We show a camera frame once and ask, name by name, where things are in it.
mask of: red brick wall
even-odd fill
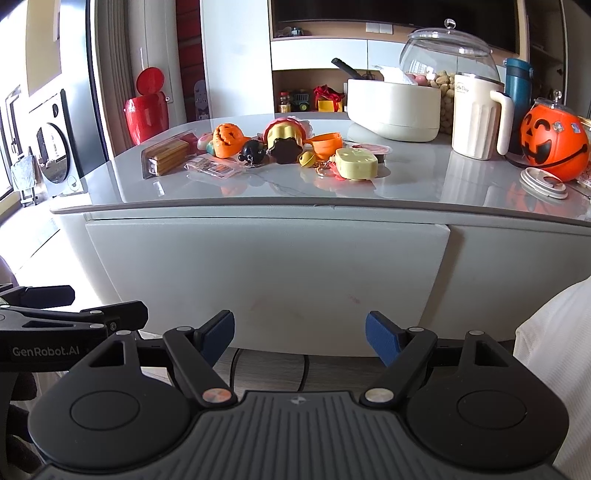
[[[205,79],[199,0],[176,0],[176,5],[181,82],[187,110],[187,122],[193,122],[196,120],[193,87],[198,80]]]

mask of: white table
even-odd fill
[[[144,180],[140,152],[178,132],[230,121],[246,135],[272,115],[201,121],[132,148],[88,175],[87,193],[55,199],[105,303],[139,299],[147,330],[236,317],[233,346],[372,355],[364,321],[380,310],[442,337],[497,339],[591,275],[591,204],[537,198],[501,158],[455,154],[450,137],[391,142],[346,115],[302,115],[315,133],[390,145],[372,182],[268,165],[227,180],[178,171]]]

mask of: orange measuring cup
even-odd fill
[[[314,155],[319,160],[328,160],[335,152],[343,148],[343,138],[338,133],[316,135],[306,140],[312,145]]]

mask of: silver screw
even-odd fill
[[[226,388],[210,388],[203,392],[203,399],[207,403],[224,403],[232,398],[232,392]]]
[[[373,403],[386,403],[394,398],[394,392],[387,388],[370,388],[365,392],[365,398]]]

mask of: orange pumpkin toy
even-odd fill
[[[213,132],[213,150],[218,158],[229,158],[249,140],[234,124],[221,124]]]
[[[538,98],[521,123],[521,148],[530,164],[570,181],[589,162],[589,141],[578,117]]]

